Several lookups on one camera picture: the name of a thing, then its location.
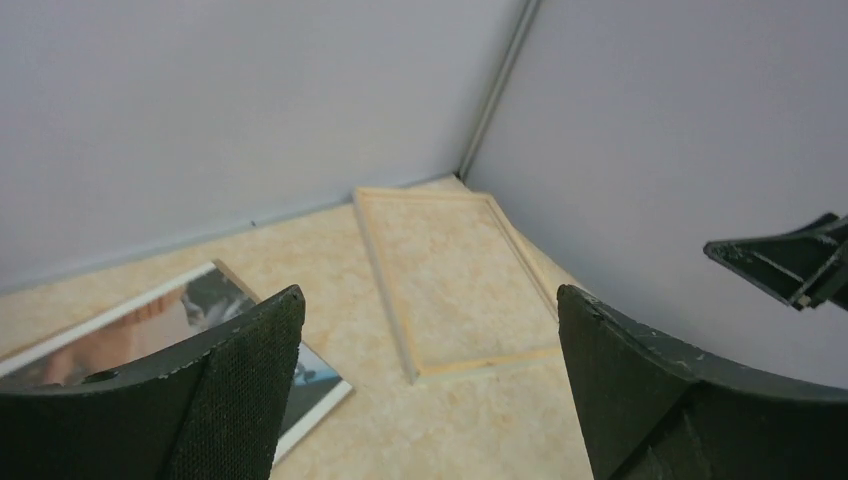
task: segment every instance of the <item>wooden strip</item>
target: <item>wooden strip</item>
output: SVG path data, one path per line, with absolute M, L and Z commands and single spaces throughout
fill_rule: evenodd
M 401 354 L 402 362 L 411 383 L 415 384 L 418 381 L 430 380 L 433 378 L 456 377 L 466 374 L 482 373 L 484 371 L 561 358 L 562 353 L 557 345 L 556 347 L 533 349 L 509 355 L 490 356 L 440 365 L 425 365 L 421 361 L 415 339 L 411 333 L 411 327 L 408 320 L 410 317 L 409 312 L 407 312 L 404 307 L 401 306 L 400 302 L 397 301 L 397 298 L 400 298 L 395 288 L 397 283 L 392 278 L 391 269 L 387 268 L 389 265 L 386 260 L 384 245 L 380 235 L 376 233 L 378 229 L 376 228 L 372 212 L 368 205 L 369 200 L 400 200 L 415 203 L 433 203 L 439 201 L 468 201 L 483 203 L 486 205 L 495 220 L 498 231 L 508 244 L 515 258 L 518 260 L 533 288 L 544 302 L 546 309 L 551 314 L 552 323 L 555 323 L 556 321 L 555 292 L 546 291 L 546 282 L 543 281 L 544 274 L 538 265 L 536 265 L 522 239 L 518 236 L 518 233 L 515 231 L 514 227 L 497 205 L 494 197 L 491 195 L 485 193 L 443 192 L 437 190 L 357 188 L 354 192 L 354 203 L 357 217 L 360 221 L 365 243 L 375 267 L 375 277 L 377 278 L 378 286 L 382 292 L 387 315 L 395 330 L 398 350 Z

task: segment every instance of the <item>beige table surface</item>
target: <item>beige table surface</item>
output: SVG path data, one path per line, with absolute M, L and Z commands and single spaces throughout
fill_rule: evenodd
M 527 243 L 550 288 L 575 283 Z M 591 478 L 563 363 L 408 384 L 349 204 L 0 297 L 0 356 L 212 259 L 263 298 L 300 284 L 304 341 L 355 388 L 272 479 Z

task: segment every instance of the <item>white panel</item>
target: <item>white panel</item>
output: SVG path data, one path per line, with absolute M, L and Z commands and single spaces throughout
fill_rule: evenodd
M 518 0 L 0 6 L 0 290 L 456 168 Z
M 846 25 L 842 0 L 544 2 L 469 185 L 635 319 L 848 386 L 848 312 L 701 252 L 848 214 Z

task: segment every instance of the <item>metal pole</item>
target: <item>metal pole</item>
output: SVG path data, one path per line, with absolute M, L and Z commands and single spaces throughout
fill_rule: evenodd
M 530 31 L 530 25 L 533 24 L 533 19 L 536 17 L 536 12 L 539 10 L 539 5 L 542 0 L 525 0 L 524 6 L 521 9 L 521 15 L 518 17 L 515 31 L 510 39 L 509 46 L 506 49 L 501 66 L 498 69 L 498 74 L 495 76 L 492 86 L 486 95 L 486 102 L 483 106 L 480 116 L 477 119 L 477 124 L 474 128 L 474 135 L 468 142 L 465 148 L 465 153 L 462 156 L 462 161 L 456 171 L 459 179 L 464 183 L 468 176 L 468 170 L 474 164 L 474 159 L 477 156 L 477 151 L 480 149 L 480 144 L 483 142 L 483 137 L 486 135 L 486 130 L 489 129 L 489 123 L 497 109 L 503 90 L 506 87 L 506 82 L 509 80 L 509 75 L 515 66 L 515 60 L 518 58 L 518 52 L 527 38 L 527 32 Z

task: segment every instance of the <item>white border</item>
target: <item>white border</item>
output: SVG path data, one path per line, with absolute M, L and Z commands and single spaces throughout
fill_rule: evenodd
M 297 388 L 294 385 L 294 382 L 292 382 L 291 388 Z M 313 406 L 303 417 L 301 417 L 300 420 L 297 421 L 297 423 L 292 425 L 292 428 L 280 437 L 280 441 L 277 442 L 277 449 L 274 451 L 273 464 L 276 464 L 283 455 L 297 444 L 297 442 L 305 437 L 310 430 L 315 428 L 315 426 L 318 425 L 318 422 L 326 417 L 327 414 L 330 413 L 330 410 L 341 402 L 351 391 L 353 391 L 353 386 L 342 379 L 338 385 L 327 392 L 321 401 L 316 403 L 315 406 Z
M 54 337 L 45 340 L 44 342 L 39 343 L 33 347 L 30 347 L 23 352 L 20 352 L 16 355 L 13 355 L 5 360 L 0 361 L 0 377 L 6 375 L 7 373 L 13 372 L 25 365 L 30 364 L 31 362 L 38 360 L 41 357 L 47 356 L 56 350 L 64 347 L 65 345 L 77 340 L 78 338 L 84 337 L 91 332 L 99 330 L 106 325 L 114 322 L 115 320 L 121 318 L 122 316 L 132 312 L 133 310 L 143 307 L 148 303 L 156 300 L 162 295 L 170 292 L 171 290 L 179 287 L 180 285 L 185 285 L 192 280 L 203 276 L 206 273 L 211 272 L 212 270 L 217 269 L 218 266 L 215 265 L 214 262 L 204 263 L 203 265 L 186 272 L 179 277 L 176 277 L 153 290 L 149 290 L 141 295 L 133 298 L 132 300 L 118 305 L 117 307 L 112 308 L 111 310 L 106 311 L 105 313 L 101 313 L 100 315 L 83 322 L 75 327 L 72 327 L 69 330 L 66 330 Z

